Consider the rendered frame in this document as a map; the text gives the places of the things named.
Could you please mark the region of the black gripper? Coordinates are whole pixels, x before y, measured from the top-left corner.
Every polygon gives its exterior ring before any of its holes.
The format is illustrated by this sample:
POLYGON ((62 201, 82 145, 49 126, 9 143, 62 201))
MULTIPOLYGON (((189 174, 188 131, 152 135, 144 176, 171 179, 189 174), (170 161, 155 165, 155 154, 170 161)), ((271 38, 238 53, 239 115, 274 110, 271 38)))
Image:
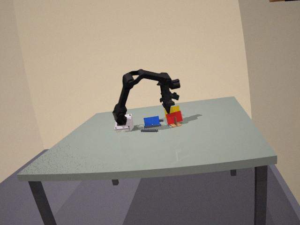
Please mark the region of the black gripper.
POLYGON ((170 108, 172 105, 175 105, 175 102, 170 99, 170 91, 161 92, 162 97, 160 98, 160 102, 163 102, 163 107, 170 113, 170 108))

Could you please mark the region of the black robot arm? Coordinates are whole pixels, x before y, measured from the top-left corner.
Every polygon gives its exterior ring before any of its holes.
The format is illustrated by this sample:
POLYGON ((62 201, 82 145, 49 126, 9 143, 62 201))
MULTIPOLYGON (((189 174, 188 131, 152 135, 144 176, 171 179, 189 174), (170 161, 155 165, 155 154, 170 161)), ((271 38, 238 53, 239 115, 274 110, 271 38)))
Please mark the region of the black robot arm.
MULTIPOLYGON (((118 103, 115 105, 113 115, 115 117, 117 126, 124 126, 127 122, 127 117, 125 117, 125 114, 127 112, 126 109, 126 101, 128 98, 128 94, 131 88, 137 83, 140 82, 141 79, 151 79, 155 81, 159 81, 157 85, 160 85, 161 92, 169 91, 170 88, 177 89, 180 87, 179 79, 172 80, 170 76, 167 73, 154 73, 150 71, 146 71, 143 69, 139 69, 137 71, 130 71, 129 73, 125 74, 123 76, 123 86, 120 94, 120 98, 118 103), (132 76, 139 75, 135 80, 132 76)), ((179 95, 177 95, 176 92, 171 93, 170 91, 170 99, 176 99, 179 100, 179 95)))

